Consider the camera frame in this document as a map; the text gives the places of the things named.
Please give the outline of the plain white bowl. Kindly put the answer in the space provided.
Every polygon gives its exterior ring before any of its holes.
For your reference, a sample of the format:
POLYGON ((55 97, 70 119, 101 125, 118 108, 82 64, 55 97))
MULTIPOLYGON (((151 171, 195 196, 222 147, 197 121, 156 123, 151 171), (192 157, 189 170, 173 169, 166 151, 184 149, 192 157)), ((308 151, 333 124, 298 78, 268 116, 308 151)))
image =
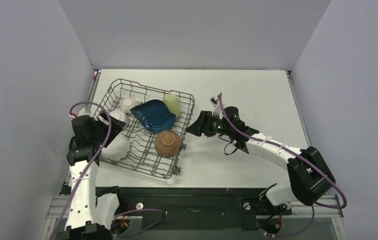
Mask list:
POLYGON ((125 112, 123 112, 121 110, 113 110, 113 111, 109 112, 109 115, 112 118, 125 123, 126 126, 129 125, 129 117, 127 116, 127 114, 125 112))

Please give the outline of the white scalloped bowl black rim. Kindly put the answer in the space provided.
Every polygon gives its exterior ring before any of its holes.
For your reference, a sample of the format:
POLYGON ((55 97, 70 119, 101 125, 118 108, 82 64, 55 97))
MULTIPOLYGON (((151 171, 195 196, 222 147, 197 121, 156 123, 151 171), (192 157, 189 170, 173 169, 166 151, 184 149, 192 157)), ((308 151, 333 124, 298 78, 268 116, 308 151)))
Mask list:
POLYGON ((101 157, 111 161, 119 161, 127 156, 130 147, 130 140, 119 133, 107 147, 101 150, 101 157))

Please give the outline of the tan brown bowl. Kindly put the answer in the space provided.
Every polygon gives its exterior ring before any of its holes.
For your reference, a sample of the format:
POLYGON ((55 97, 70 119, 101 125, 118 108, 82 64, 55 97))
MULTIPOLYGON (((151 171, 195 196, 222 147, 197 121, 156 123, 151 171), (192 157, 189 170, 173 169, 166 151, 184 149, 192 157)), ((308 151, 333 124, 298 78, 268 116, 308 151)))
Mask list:
POLYGON ((160 156, 169 158, 178 154, 181 144, 181 137, 177 133, 165 130, 155 138, 154 148, 160 156))

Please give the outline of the small white lobed bowl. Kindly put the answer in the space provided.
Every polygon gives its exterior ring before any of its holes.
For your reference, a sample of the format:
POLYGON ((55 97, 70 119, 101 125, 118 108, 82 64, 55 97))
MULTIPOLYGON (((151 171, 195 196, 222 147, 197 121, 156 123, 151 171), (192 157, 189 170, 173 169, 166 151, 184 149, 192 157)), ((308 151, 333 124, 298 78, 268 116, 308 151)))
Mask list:
POLYGON ((140 105, 141 103, 131 97, 123 98, 119 101, 119 110, 125 114, 131 114, 131 109, 140 105))

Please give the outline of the green mug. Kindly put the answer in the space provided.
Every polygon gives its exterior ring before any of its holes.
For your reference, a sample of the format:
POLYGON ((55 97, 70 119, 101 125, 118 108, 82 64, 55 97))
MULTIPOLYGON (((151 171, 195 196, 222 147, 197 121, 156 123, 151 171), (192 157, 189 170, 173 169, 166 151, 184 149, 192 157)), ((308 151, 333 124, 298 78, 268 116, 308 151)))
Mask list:
POLYGON ((181 116, 180 102, 176 95, 167 94, 162 101, 166 105, 167 109, 176 116, 176 118, 181 116))

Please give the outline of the blue leaf-shaped dish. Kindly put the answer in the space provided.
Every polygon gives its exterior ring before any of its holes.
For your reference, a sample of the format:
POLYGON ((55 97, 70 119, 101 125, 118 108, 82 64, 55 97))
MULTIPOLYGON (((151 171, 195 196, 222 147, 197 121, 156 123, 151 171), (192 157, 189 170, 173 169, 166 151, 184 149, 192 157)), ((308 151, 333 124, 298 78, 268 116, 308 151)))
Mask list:
POLYGON ((141 103, 131 108, 130 112, 147 131, 154 134, 170 130, 177 118, 159 99, 141 103))

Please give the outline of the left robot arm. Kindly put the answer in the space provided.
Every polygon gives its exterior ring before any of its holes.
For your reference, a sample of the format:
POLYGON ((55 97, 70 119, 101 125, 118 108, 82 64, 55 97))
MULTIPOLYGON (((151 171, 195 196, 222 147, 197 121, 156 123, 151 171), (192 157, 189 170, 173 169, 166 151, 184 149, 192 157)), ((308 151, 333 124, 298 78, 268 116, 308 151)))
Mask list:
POLYGON ((68 211, 62 231, 51 240, 110 240, 114 215, 122 214, 126 201, 119 187, 97 187, 101 150, 126 126, 106 112, 100 118, 89 115, 71 120, 74 137, 70 141, 67 161, 71 193, 64 209, 68 211))

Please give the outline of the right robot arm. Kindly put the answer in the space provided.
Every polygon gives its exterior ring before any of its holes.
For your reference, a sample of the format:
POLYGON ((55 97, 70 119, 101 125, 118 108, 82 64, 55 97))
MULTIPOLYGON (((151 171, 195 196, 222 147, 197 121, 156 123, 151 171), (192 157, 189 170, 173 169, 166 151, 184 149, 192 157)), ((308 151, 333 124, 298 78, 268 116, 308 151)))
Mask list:
POLYGON ((264 213, 271 214, 279 205, 294 201, 312 206, 334 187, 335 178, 316 148, 282 144, 246 125, 240 119, 237 107, 224 110, 226 116, 223 117, 211 111, 201 111, 186 132, 197 137, 227 136, 238 150, 259 156, 287 171, 287 183, 274 183, 260 193, 259 207, 264 213))

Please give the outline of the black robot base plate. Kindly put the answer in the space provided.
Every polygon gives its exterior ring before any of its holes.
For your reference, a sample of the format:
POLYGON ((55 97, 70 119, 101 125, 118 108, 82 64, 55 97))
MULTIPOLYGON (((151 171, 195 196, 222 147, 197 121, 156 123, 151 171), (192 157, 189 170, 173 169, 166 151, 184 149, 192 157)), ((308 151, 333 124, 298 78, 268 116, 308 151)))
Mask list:
POLYGON ((154 230, 256 231, 267 220, 275 225, 280 215, 291 215, 289 206, 271 209, 260 201, 263 188, 171 188, 98 186, 95 198, 106 194, 119 200, 117 213, 132 210, 141 203, 145 209, 166 213, 154 230))

